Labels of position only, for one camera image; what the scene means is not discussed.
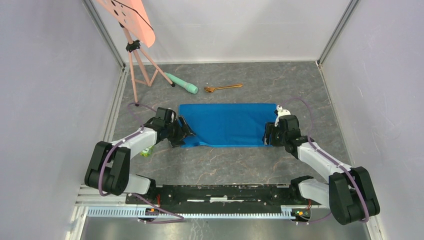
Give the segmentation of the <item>blue cloth napkin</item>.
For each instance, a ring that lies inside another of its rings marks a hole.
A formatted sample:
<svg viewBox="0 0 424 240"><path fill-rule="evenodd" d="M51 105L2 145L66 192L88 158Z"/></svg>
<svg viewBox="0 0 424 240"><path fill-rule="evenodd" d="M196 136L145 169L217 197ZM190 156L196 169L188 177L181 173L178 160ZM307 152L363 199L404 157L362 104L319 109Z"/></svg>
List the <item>blue cloth napkin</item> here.
<svg viewBox="0 0 424 240"><path fill-rule="evenodd" d="M184 148L265 147L266 123L276 120L275 103L181 104L178 113L195 133Z"/></svg>

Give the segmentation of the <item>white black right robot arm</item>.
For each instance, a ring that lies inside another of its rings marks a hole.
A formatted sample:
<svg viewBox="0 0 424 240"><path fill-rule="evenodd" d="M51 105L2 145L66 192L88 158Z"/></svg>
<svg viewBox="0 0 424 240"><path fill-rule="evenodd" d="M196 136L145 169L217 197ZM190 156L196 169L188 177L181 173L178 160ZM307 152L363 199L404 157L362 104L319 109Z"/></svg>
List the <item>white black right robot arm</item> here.
<svg viewBox="0 0 424 240"><path fill-rule="evenodd" d="M297 160L313 168L326 179L319 182L303 176L290 182L289 199L295 204L311 200L329 208L341 225L369 221L381 212L381 206L369 171L343 163L324 151L310 136L301 133L295 115L283 115L265 124L266 146L283 147Z"/></svg>

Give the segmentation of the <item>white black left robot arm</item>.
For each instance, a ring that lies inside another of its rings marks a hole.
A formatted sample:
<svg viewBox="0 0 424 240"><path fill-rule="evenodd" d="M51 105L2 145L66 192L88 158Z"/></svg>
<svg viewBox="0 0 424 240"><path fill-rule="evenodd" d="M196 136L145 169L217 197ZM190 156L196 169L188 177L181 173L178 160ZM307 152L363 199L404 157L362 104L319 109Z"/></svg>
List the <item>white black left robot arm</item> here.
<svg viewBox="0 0 424 240"><path fill-rule="evenodd" d="M157 198L155 181L131 174L131 160L163 140L174 148L184 145L185 138L191 136L195 132L182 115L159 107L155 116L132 134L112 142L99 141L94 146L84 184L97 189L101 196L136 193L145 204L151 204Z"/></svg>

